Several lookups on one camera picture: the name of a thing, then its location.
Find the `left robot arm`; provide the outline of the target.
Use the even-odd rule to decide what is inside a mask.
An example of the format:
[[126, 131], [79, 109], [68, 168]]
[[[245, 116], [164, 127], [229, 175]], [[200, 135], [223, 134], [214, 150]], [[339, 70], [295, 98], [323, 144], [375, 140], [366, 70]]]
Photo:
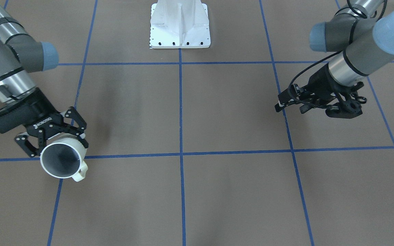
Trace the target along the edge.
[[348, 0], [328, 22], [311, 29], [311, 50], [332, 52], [329, 62], [307, 85], [291, 81], [278, 95], [277, 112], [300, 104], [300, 112], [321, 108], [330, 118], [352, 119], [362, 112], [366, 98], [358, 95], [362, 79], [394, 60], [394, 11], [376, 17], [385, 0]]

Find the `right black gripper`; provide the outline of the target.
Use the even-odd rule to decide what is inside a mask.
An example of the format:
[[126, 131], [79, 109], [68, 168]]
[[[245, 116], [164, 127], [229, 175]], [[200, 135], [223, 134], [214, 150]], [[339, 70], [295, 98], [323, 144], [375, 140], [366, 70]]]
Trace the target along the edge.
[[[40, 99], [28, 102], [25, 113], [23, 126], [26, 129], [26, 134], [17, 135], [14, 137], [14, 141], [30, 158], [41, 156], [47, 140], [59, 133], [66, 132], [66, 129], [70, 128], [69, 133], [80, 139], [86, 138], [87, 123], [75, 107], [69, 107], [63, 116], [48, 99]], [[64, 118], [73, 122], [71, 127], [64, 122]], [[39, 135], [40, 130], [45, 134], [45, 137]], [[30, 136], [37, 137], [38, 147], [29, 141]]]

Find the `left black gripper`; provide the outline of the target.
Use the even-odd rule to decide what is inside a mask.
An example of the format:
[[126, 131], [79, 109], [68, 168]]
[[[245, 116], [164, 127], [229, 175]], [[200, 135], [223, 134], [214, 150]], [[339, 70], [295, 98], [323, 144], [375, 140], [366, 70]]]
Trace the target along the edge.
[[[327, 104], [335, 99], [335, 95], [342, 92], [346, 93], [348, 91], [348, 87], [343, 86], [333, 78], [330, 74], [329, 65], [326, 64], [309, 78], [306, 90], [319, 98], [307, 99], [306, 101], [308, 103], [327, 108]], [[304, 92], [304, 86], [300, 87], [297, 84], [290, 85], [286, 90], [278, 95], [278, 103], [275, 105], [276, 112], [280, 112], [285, 107], [294, 104], [301, 104], [301, 114], [304, 114], [313, 108], [318, 108], [319, 106], [313, 107], [300, 103], [300, 97]]]

